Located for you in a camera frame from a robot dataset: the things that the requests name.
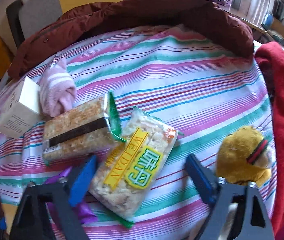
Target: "maroon jacket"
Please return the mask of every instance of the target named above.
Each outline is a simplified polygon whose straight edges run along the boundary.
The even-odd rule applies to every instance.
[[[250,28],[211,0],[124,0],[76,7],[25,40],[8,70],[20,78],[71,44],[102,33],[141,25],[178,25],[201,33],[235,54],[253,53]]]

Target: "yellow plush toy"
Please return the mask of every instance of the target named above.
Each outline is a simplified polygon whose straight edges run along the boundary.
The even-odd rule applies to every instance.
[[[243,126],[226,136],[218,152],[218,177],[229,183],[261,187],[271,177],[272,149],[268,141],[252,126]]]

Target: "snack package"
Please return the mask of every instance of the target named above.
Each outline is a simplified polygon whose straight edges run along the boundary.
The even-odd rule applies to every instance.
[[[112,147],[121,122],[112,92],[83,103],[44,125],[43,159],[67,159]]]
[[[134,107],[122,137],[126,143],[109,151],[89,192],[108,209],[131,220],[168,158],[178,131]]]

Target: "purple snack bag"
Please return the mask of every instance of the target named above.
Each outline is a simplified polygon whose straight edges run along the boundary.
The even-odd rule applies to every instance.
[[[57,182],[59,178],[68,176],[71,170],[72,170],[72,167],[67,168],[66,170],[62,171],[60,174],[53,176],[51,178],[48,178],[44,184],[50,184],[50,183]],[[57,228],[61,230],[61,226],[60,226],[59,219],[58,219],[58,214],[55,210],[54,204],[49,202],[47,203],[47,205],[48,205],[48,209],[50,211],[50,215],[54,223],[56,224]],[[75,207],[73,207],[72,210],[78,216],[78,219],[80,220],[81,224],[87,224],[87,223],[98,221],[98,218],[90,210],[88,204],[84,200],[78,203]]]

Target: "white carton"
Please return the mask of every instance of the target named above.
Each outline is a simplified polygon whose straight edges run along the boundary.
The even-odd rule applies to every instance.
[[[40,87],[26,77],[5,102],[0,115],[0,133],[18,139],[41,120]]]

